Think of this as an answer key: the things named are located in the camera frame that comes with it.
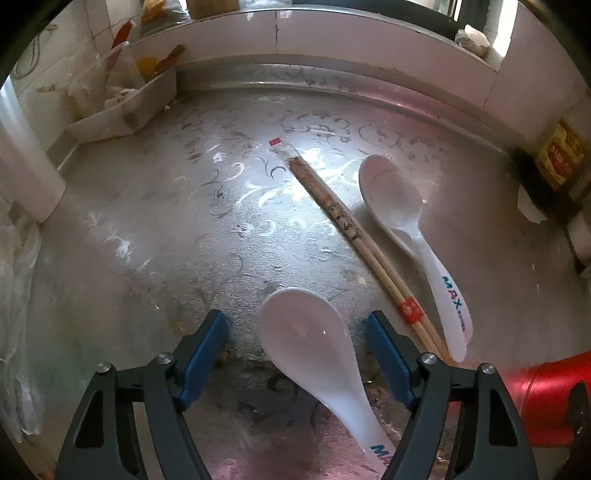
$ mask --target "red cup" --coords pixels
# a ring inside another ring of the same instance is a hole
[[[569,394],[579,382],[591,391],[591,351],[531,367],[505,384],[532,446],[565,447],[574,441]]]

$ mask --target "wooden chopsticks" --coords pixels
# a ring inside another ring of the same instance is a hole
[[[404,320],[414,329],[426,349],[448,365],[455,365],[445,342],[435,330],[417,299],[374,239],[363,229],[346,205],[301,156],[289,158],[287,162],[295,177],[339,225],[359,255],[367,262],[400,310]]]

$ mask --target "metal bolt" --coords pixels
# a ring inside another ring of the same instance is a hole
[[[492,375],[496,372],[496,368],[494,365],[491,364],[482,364],[482,371],[487,375]]]
[[[173,361],[173,354],[169,353],[169,352],[163,352],[163,353],[159,353],[158,355],[156,355],[156,361],[160,364],[160,365],[167,365],[170,362]]]
[[[421,355],[421,360],[424,364],[432,365],[437,362],[437,357],[432,353],[424,353]]]
[[[96,373],[99,375],[104,375],[109,370],[111,370],[112,366],[113,365],[111,365],[109,362],[101,362],[96,366]]]

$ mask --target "cardboard box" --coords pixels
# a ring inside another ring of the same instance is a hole
[[[214,17],[239,9],[238,0],[187,0],[187,7],[194,20]]]

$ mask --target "plastic spoon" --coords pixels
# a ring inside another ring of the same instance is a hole
[[[453,280],[423,237],[418,221],[423,213],[423,198],[396,166],[381,155],[370,155],[359,168],[361,195],[374,218],[388,235],[422,263],[441,318],[447,347],[456,362],[466,357],[463,311],[457,309],[447,282]]]
[[[278,290],[262,304],[259,335],[277,368],[339,418],[382,476],[395,448],[369,406],[339,312],[308,290]]]

